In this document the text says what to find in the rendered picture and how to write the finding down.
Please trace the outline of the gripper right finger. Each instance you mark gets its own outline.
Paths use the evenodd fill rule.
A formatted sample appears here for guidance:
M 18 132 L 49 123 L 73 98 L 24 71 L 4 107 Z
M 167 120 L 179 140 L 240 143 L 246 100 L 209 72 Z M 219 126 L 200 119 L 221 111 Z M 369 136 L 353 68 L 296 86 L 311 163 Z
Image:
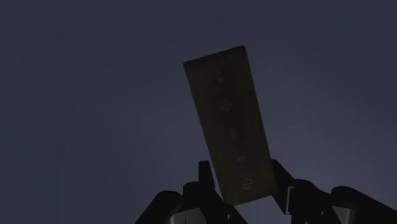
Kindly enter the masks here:
M 278 192 L 274 200 L 291 224 L 397 224 L 397 210 L 348 186 L 330 193 L 304 179 L 295 179 L 272 160 Z

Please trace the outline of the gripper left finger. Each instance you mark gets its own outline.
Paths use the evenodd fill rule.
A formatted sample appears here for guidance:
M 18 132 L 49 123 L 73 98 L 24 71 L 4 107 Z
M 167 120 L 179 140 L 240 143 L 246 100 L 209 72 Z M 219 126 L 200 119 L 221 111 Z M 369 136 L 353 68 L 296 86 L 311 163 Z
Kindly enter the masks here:
M 247 224 L 236 208 L 217 194 L 210 162 L 198 163 L 198 180 L 183 192 L 156 194 L 135 224 Z

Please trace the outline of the dark remote control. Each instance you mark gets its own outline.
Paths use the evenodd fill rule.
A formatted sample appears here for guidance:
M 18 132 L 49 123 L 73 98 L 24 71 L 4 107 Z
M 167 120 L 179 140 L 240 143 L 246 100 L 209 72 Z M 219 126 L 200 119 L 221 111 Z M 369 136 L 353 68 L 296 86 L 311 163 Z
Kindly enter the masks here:
M 247 51 L 236 46 L 183 64 L 223 200 L 277 193 Z

